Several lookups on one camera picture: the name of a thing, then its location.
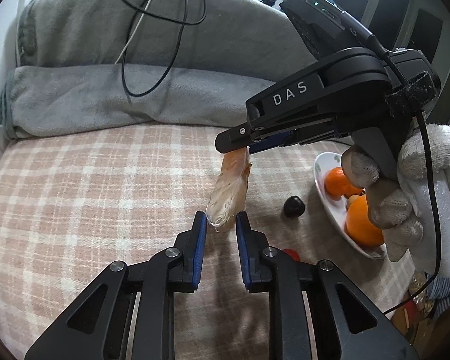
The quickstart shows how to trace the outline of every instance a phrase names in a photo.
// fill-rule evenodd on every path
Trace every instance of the silver screw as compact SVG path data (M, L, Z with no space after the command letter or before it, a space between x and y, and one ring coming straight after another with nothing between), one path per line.
M278 250L274 247L266 247L263 249L263 254L267 257L275 257L278 254Z
M180 249L178 249L177 247L170 247L165 251L165 254L167 255L167 257L176 257L180 254Z
M333 263L328 259L323 259L318 263L319 267L324 271L331 271L334 268Z
M125 268L123 261L113 261L113 263L110 264L110 269L113 272L120 272L123 268Z

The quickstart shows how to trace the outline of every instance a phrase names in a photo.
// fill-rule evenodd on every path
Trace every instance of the pink and white plaid fabric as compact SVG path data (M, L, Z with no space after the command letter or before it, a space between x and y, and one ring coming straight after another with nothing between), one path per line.
M148 260L204 210L219 174L215 127L145 124L22 140L0 162L0 337L22 359L34 340L110 262ZM302 261L334 261L380 309L401 300L413 273L358 254L326 217L314 158L320 142L252 156L247 212L271 245ZM281 217L301 196L305 214ZM202 281L177 294L177 359L267 359L267 295L248 294L233 231L209 230Z

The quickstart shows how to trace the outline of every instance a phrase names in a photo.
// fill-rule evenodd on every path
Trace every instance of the oval plate with fruit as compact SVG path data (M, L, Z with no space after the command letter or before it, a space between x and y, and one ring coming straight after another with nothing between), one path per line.
M345 196L339 198L332 198L325 190L325 177L332 169L341 166L341 155L324 152L318 155L314 161L313 174L315 185L318 190L318 195L322 201L325 211L329 216L331 222L339 231L339 233L346 239L349 244L363 256L373 260L380 260L386 256L385 244L376 247L363 247L357 244L346 232L346 217L347 217L347 202Z

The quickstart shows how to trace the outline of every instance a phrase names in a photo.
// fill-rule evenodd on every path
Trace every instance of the tangerine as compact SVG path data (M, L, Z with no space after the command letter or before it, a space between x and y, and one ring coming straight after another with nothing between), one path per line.
M334 200L339 200L343 195L349 198L351 195L360 195L363 192L361 188L351 185L340 167L333 168L326 174L325 191Z
M357 244L374 248L382 245L382 231L368 219L366 196L359 196L350 204L346 214L346 232Z

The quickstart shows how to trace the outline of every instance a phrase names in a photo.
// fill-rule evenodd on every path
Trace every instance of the triangular cutout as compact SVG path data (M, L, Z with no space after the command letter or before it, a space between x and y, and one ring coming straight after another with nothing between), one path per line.
M346 288L343 284L336 285L341 308L345 314L348 329L351 333L357 334L364 330L371 329L378 324L375 317L365 308L365 306Z
M73 313L67 321L67 326L86 334L92 334L102 309L103 301L107 292L107 285L99 286L82 304L82 306Z

